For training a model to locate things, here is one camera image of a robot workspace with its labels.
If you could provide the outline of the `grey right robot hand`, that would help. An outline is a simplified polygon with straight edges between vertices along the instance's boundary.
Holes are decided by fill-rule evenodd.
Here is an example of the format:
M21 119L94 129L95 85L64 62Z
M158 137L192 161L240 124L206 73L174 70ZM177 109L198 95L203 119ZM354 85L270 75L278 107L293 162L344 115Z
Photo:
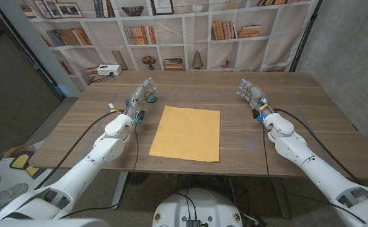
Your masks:
M265 117L273 113L267 100L265 92L255 84L242 78L238 91L238 96L244 98L251 106L253 117L263 120Z

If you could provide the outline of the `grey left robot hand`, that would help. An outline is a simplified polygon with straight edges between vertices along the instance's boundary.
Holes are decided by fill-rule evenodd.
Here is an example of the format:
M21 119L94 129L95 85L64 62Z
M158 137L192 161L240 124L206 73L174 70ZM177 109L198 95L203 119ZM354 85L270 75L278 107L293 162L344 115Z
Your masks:
M154 87L154 80L152 77L147 78L137 89L133 92L128 100L128 107L126 115L135 119L140 111L144 109L146 103L156 101L156 90Z

